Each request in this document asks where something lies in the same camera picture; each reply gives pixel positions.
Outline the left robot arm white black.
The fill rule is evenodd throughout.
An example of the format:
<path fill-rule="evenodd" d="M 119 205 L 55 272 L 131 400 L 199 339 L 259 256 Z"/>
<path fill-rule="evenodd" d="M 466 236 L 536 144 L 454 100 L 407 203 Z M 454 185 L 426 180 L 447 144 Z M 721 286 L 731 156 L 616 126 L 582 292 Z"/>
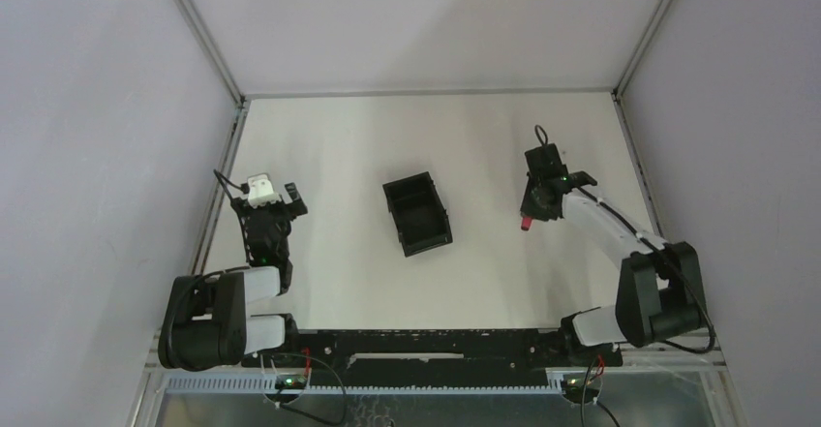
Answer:
<path fill-rule="evenodd" d="M 280 315 L 252 317 L 250 302 L 289 290 L 293 265 L 289 236 L 295 219 L 308 212 L 295 184 L 283 201 L 268 180 L 248 183 L 246 197 L 231 198 L 246 263 L 200 276 L 175 278 L 158 343 L 163 367 L 201 372 L 236 365 L 258 350 L 281 366 L 301 356 L 301 338 Z"/>

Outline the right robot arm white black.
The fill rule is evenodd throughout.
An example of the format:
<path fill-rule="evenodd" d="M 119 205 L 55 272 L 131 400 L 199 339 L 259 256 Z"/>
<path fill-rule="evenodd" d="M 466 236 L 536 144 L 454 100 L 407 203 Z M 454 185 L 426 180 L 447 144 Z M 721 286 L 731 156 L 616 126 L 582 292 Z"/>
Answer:
<path fill-rule="evenodd" d="M 710 351 L 715 328 L 694 248 L 641 229 L 596 192 L 594 178 L 584 171 L 569 171 L 555 144 L 541 144 L 524 156 L 522 230 L 535 221 L 567 221 L 586 233 L 619 272 L 613 304 L 563 318 L 563 359 L 583 365 L 601 345 L 671 345 L 674 338 L 700 328 L 709 332 L 705 349 Z"/>

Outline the black plastic bin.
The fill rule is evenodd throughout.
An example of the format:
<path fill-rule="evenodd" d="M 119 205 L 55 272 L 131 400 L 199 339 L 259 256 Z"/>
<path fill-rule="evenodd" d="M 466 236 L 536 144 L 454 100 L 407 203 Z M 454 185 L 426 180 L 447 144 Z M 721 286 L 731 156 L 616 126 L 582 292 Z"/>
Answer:
<path fill-rule="evenodd" d="M 451 244 L 447 211 L 429 171 L 382 185 L 406 258 Z"/>

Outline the aluminium frame rail back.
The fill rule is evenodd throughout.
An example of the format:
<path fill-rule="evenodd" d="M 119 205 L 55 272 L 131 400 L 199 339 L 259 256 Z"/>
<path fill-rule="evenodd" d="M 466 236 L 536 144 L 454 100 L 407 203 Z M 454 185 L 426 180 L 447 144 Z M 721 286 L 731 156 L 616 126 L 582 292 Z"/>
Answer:
<path fill-rule="evenodd" d="M 461 95 L 503 95 L 503 94 L 562 94 L 562 93 L 606 93 L 610 95 L 613 86 L 593 87 L 508 87 L 508 88 L 454 88 L 454 89 L 397 89 L 324 91 L 300 93 L 249 93 L 247 102 L 262 99 L 317 99 L 317 98 L 358 98 L 358 97 L 398 97 L 398 96 L 461 96 Z"/>

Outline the aluminium frame rail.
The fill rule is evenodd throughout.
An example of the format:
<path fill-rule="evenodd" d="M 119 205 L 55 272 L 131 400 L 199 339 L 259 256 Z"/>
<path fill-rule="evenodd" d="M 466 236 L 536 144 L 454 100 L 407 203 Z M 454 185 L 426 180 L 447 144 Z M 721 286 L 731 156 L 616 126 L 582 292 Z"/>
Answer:
<path fill-rule="evenodd" d="M 562 93 L 606 93 L 610 95 L 613 86 L 593 87 L 508 87 L 508 88 L 454 88 L 454 89 L 397 89 L 324 91 L 300 93 L 249 93 L 247 102 L 262 99 L 317 99 L 317 98 L 358 98 L 358 97 L 398 97 L 398 96 L 461 96 L 461 95 L 503 95 L 503 94 L 562 94 Z"/>
<path fill-rule="evenodd" d="M 226 174 L 232 168 L 238 150 L 239 142 L 247 120 L 249 104 L 245 94 L 230 71 L 228 61 L 222 53 L 218 43 L 207 26 L 195 0 L 173 0 L 183 20 L 198 44 L 206 62 L 216 74 L 217 79 L 227 91 L 233 104 L 232 115 L 229 118 L 229 127 L 225 143 L 220 154 L 216 169 Z M 209 192 L 207 210 L 198 234 L 190 273 L 199 275 L 206 269 L 216 226 L 223 204 L 223 191 L 220 182 L 214 175 L 209 176 L 211 189 Z"/>
<path fill-rule="evenodd" d="M 635 86 L 633 83 L 640 75 L 645 59 L 653 49 L 666 19 L 677 1 L 657 0 L 655 2 L 654 9 L 641 30 L 639 39 L 630 53 L 615 87 L 611 91 L 611 98 L 620 119 L 623 137 L 639 181 L 652 229 L 655 233 L 661 235 L 665 233 L 664 219 L 659 209 L 651 171 L 652 156 L 648 151 L 650 137 L 647 135 L 641 118 L 641 108 L 635 99 Z"/>

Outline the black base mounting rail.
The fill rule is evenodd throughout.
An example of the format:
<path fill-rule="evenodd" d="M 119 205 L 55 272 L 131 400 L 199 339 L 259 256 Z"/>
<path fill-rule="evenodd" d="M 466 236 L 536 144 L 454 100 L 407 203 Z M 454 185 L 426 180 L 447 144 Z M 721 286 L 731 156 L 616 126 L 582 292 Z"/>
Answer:
<path fill-rule="evenodd" d="M 559 330 L 298 330 L 241 364 L 293 369 L 319 386 L 348 389 L 542 385 L 550 370 L 623 365 L 611 346 L 573 347 Z"/>

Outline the aluminium frame rail right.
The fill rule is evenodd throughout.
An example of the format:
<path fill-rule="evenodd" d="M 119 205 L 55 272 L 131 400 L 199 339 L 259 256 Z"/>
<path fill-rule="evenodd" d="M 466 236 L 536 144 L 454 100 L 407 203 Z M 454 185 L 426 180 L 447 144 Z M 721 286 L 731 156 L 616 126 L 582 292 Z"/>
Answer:
<path fill-rule="evenodd" d="M 655 2 L 654 9 L 641 30 L 639 39 L 630 53 L 615 87 L 611 91 L 611 98 L 620 119 L 623 137 L 639 181 L 652 229 L 655 233 L 661 235 L 665 233 L 664 219 L 659 209 L 651 171 L 652 156 L 648 151 L 650 137 L 647 135 L 641 118 L 641 108 L 635 99 L 635 86 L 633 83 L 640 75 L 645 59 L 653 49 L 666 19 L 677 1 L 657 0 Z"/>

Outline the aluminium frame rail left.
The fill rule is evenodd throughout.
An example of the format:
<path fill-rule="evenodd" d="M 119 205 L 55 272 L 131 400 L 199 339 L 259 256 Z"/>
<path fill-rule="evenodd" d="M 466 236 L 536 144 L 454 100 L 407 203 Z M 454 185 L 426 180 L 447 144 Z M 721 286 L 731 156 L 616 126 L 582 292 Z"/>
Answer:
<path fill-rule="evenodd" d="M 226 174 L 232 168 L 238 150 L 239 142 L 247 120 L 249 104 L 245 94 L 230 71 L 228 61 L 222 53 L 218 43 L 207 26 L 195 0 L 173 0 L 183 20 L 198 44 L 206 62 L 216 74 L 217 79 L 227 91 L 233 104 L 232 115 L 229 118 L 229 127 L 225 143 L 220 154 L 216 169 Z M 209 176 L 211 189 L 209 192 L 207 210 L 198 234 L 190 273 L 199 275 L 206 269 L 216 226 L 223 204 L 223 191 L 220 182 L 214 175 Z"/>

